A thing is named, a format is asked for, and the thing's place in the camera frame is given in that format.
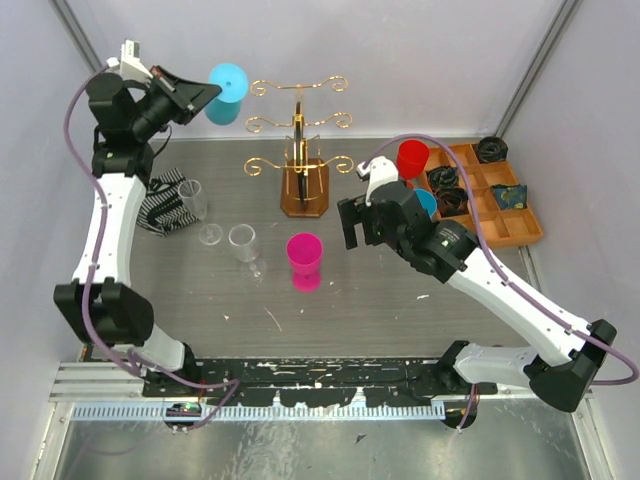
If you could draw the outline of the light blue wine glass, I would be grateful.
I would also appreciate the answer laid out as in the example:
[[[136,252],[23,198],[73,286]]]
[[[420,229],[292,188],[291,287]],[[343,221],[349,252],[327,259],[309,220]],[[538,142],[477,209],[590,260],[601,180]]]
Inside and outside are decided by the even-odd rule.
[[[247,74],[235,64],[222,63],[210,72],[209,83],[219,86],[221,93],[205,107],[206,117],[220,126],[233,123],[249,90]]]

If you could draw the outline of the pink wine glass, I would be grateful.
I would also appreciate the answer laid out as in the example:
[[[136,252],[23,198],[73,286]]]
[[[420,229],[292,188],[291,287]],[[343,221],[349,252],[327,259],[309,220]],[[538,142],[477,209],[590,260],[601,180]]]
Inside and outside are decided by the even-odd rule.
[[[286,245],[286,255],[292,269],[292,284],[304,293],[311,293],[321,285],[323,244],[309,232],[293,235]]]

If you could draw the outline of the red wine glass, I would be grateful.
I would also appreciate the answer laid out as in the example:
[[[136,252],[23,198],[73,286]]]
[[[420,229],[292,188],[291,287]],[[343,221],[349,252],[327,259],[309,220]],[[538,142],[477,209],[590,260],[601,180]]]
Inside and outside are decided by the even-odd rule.
[[[396,166],[399,175],[411,180],[419,177],[425,171],[430,157],[429,147],[419,140],[405,140],[397,151]]]

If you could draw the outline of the clear wine glass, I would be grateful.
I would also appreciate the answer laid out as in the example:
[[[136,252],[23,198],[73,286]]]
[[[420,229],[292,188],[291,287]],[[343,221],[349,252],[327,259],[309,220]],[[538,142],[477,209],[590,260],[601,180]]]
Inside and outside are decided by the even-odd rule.
[[[218,224],[204,224],[198,234],[199,241],[214,246],[223,240],[223,229]],[[256,231],[251,225],[238,224],[230,229],[227,241],[233,257],[240,263],[243,272],[254,281],[264,278],[267,267],[261,257],[261,247]]]
[[[207,216],[207,199],[199,181],[186,179],[180,183],[177,193],[186,209],[200,221]]]

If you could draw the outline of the clear wine glass front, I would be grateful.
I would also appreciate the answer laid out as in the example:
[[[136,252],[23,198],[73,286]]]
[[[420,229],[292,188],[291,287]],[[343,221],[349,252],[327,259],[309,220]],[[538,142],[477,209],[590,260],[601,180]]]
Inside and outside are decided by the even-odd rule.
[[[218,224],[204,224],[198,234],[199,241],[214,246],[223,240],[223,229]],[[251,225],[238,224],[230,229],[227,241],[233,257],[240,263],[243,272],[254,281],[264,278],[267,267],[261,257],[261,247],[256,231]]]

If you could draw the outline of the striped black white cloth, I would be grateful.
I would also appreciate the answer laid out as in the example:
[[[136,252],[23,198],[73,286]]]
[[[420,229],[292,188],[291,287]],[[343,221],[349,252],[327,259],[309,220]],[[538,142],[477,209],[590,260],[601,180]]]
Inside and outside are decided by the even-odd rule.
[[[186,208],[178,187],[186,177],[173,168],[150,179],[136,224],[160,237],[194,224],[197,218]]]

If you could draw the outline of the wooden compartment tray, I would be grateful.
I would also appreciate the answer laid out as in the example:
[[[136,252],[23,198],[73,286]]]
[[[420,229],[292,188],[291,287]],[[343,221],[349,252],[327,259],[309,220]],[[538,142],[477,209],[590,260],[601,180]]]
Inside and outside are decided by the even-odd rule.
[[[470,180],[476,209],[485,240],[492,249],[520,247],[535,244],[542,239],[544,232],[533,209],[525,205],[522,209],[503,209],[498,197],[492,191],[495,185],[515,186],[520,182],[516,178],[507,160],[495,163],[480,163],[475,152],[475,144],[463,143],[450,147],[461,161]],[[427,173],[437,167],[451,166],[455,163],[440,147],[429,145],[430,156],[425,166],[425,175],[411,180],[415,187],[425,189],[436,196],[428,182]],[[474,217],[469,203],[460,215],[444,217],[476,231]]]

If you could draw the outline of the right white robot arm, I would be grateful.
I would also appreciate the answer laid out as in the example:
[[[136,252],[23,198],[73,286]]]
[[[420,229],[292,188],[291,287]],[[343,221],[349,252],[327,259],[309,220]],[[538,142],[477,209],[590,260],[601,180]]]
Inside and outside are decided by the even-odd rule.
[[[553,303],[484,252],[464,225],[431,219],[401,181],[337,207],[348,249],[356,247],[361,225],[366,244],[388,245],[416,271],[475,299],[527,341],[523,348],[458,343],[438,370],[444,390],[459,394],[485,382],[527,387],[559,411],[577,409],[617,335],[611,323],[589,322]]]

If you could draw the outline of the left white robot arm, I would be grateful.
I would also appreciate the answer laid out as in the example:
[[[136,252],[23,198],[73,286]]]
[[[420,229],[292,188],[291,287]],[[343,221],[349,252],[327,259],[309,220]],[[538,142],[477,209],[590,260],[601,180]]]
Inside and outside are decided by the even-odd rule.
[[[156,325],[152,304],[132,288],[131,250],[156,158],[150,139],[172,124],[190,123],[221,92],[160,66],[134,78],[105,67],[76,92],[87,96],[96,120],[90,162],[71,140],[71,118],[63,124],[94,204],[80,261],[71,281],[55,286],[54,303],[81,342],[134,377],[142,367],[159,372],[178,396],[201,387],[201,370],[192,349]]]

